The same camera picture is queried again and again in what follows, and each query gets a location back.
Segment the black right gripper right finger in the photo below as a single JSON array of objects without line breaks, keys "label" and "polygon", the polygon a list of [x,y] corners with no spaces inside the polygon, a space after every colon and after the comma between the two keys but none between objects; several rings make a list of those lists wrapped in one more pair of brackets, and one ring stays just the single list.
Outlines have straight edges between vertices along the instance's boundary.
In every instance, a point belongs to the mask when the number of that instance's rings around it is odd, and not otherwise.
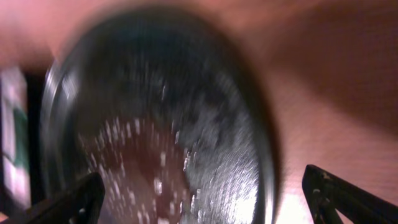
[{"label": "black right gripper right finger", "polygon": [[315,166],[307,165],[302,189],[313,222],[397,223],[397,206]]}]

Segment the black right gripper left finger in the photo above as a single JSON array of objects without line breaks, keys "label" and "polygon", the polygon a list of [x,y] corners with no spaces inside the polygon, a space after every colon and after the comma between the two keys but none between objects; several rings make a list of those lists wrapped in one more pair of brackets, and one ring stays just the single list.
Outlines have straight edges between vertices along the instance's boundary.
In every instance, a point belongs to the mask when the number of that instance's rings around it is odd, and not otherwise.
[{"label": "black right gripper left finger", "polygon": [[13,215],[2,224],[81,223],[97,224],[105,196],[103,180],[94,172],[66,190],[30,209]]}]

